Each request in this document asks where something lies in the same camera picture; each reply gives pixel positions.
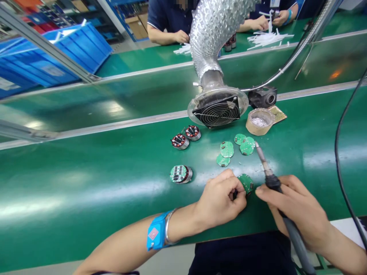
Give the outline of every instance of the white plastic parts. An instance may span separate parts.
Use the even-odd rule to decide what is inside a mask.
[[[189,43],[184,43],[184,45],[178,50],[173,51],[175,54],[188,54],[191,53],[191,46]]]
[[[275,42],[279,42],[279,46],[282,45],[282,40],[287,37],[293,37],[294,35],[288,34],[280,34],[278,28],[276,28],[276,33],[273,33],[273,22],[271,21],[271,15],[274,11],[270,10],[269,13],[261,13],[262,15],[268,16],[268,24],[269,24],[269,32],[254,32],[253,34],[257,34],[256,36],[248,37],[247,39],[252,43],[256,44],[254,47],[248,48],[247,50],[252,50],[254,48],[263,47],[266,45],[273,44]]]
[[[289,34],[280,34],[278,29],[276,29],[276,33],[267,33],[267,32],[254,32],[253,34],[257,34],[256,36],[250,36],[247,38],[250,42],[256,44],[254,47],[248,48],[247,50],[252,50],[254,48],[263,47],[266,45],[273,44],[275,42],[279,42],[279,46],[282,44],[282,40],[284,38],[291,38],[294,35]]]

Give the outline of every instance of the soldering iron handle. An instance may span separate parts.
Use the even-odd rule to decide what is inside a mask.
[[[296,224],[287,218],[286,216],[283,217],[283,221],[286,225],[286,228],[288,230],[289,239],[291,240],[294,250],[296,251],[296,254],[299,258],[299,261],[301,263],[301,266],[304,270],[304,272],[308,275],[316,274],[315,268],[310,263],[309,258],[307,256],[307,249],[305,247],[305,244],[301,238],[301,235],[298,231],[298,228]]]
[[[279,193],[283,193],[280,188],[281,182],[275,175],[267,175],[265,177],[265,184],[269,189],[277,191]],[[310,263],[309,258],[307,256],[307,249],[305,244],[301,238],[301,234],[298,231],[296,224],[290,220],[282,211],[279,210],[280,215],[283,217],[284,224],[289,233],[289,239],[291,240],[294,250],[297,253],[301,266],[305,273],[308,275],[316,274],[315,268]]]

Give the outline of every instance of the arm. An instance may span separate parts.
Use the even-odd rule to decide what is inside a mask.
[[[250,30],[253,31],[266,31],[268,29],[268,20],[265,18],[264,15],[260,16],[258,19],[247,19],[243,24],[240,25],[240,28],[237,32],[247,32]]]
[[[366,251],[344,236],[328,221],[314,196],[295,176],[279,177],[283,194],[258,187],[256,195],[269,204],[278,229],[288,236],[279,210],[293,220],[307,248],[321,254],[344,274],[367,274]]]
[[[280,13],[279,13],[279,17],[275,18],[273,20],[273,25],[278,26],[278,27],[282,26],[288,20],[289,10],[292,11],[291,20],[289,21],[289,23],[291,23],[296,18],[297,13],[298,13],[298,4],[297,3],[294,4],[293,6],[291,6],[287,10],[281,10]]]
[[[233,200],[234,190],[238,191]],[[207,182],[200,200],[178,209],[171,217],[168,237],[171,242],[198,234],[229,222],[245,208],[245,190],[232,170],[227,169]],[[157,250],[147,251],[148,228],[157,215],[145,218],[109,236],[77,268],[74,275],[91,275],[99,271],[130,272]]]
[[[190,38],[188,35],[180,30],[178,32],[162,32],[153,26],[147,26],[149,40],[153,43],[157,43],[159,45],[170,45],[173,43],[188,43]]]

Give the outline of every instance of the blue wrist strap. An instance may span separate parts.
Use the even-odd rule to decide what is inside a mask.
[[[166,217],[171,211],[165,212],[160,216],[156,217],[148,228],[148,237],[146,240],[146,248],[151,249],[162,249],[169,245],[164,245]]]
[[[292,18],[292,14],[293,14],[292,10],[288,10],[288,13],[289,13],[288,19],[287,19],[287,21],[284,22],[283,26],[287,25],[290,22],[291,18]]]

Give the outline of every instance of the soldering iron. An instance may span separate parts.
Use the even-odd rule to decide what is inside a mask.
[[[268,162],[265,159],[263,150],[259,146],[257,142],[255,142],[257,154],[263,164],[264,172],[265,172],[265,184],[269,189],[275,190],[279,193],[283,193],[281,189],[281,182],[276,175],[274,175],[273,171],[270,169]],[[309,258],[307,256],[307,249],[305,244],[301,238],[301,234],[296,226],[296,224],[289,219],[282,211],[279,210],[280,215],[283,217],[284,224],[289,233],[289,238],[294,246],[294,250],[297,253],[299,261],[302,265],[302,268],[306,274],[313,275],[316,274],[315,268],[310,263]]]

